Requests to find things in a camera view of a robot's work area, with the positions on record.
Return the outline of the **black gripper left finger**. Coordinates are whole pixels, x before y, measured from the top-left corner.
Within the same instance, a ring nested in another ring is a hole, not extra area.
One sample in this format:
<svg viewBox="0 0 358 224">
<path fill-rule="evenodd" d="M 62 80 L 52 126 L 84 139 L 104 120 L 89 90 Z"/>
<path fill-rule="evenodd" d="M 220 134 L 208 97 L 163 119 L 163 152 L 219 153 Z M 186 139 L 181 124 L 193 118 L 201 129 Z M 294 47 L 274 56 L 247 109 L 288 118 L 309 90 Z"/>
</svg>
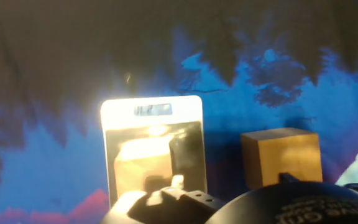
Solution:
<svg viewBox="0 0 358 224">
<path fill-rule="evenodd" d="M 152 193 L 124 193 L 99 224 L 204 224 L 224 203 L 209 194 L 184 190 L 184 177 Z"/>
</svg>

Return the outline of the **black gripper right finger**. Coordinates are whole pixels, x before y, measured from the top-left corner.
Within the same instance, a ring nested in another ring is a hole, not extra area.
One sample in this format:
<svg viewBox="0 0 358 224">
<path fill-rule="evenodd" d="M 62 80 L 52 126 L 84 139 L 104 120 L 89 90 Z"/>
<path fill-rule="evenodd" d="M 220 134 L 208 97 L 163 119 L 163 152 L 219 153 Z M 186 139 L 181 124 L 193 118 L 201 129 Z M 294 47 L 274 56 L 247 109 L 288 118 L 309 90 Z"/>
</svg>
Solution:
<svg viewBox="0 0 358 224">
<path fill-rule="evenodd" d="M 295 176 L 284 172 L 278 174 L 278 183 L 284 184 L 284 183 L 292 183 L 292 182 L 299 182 L 300 180 L 297 179 Z"/>
</svg>

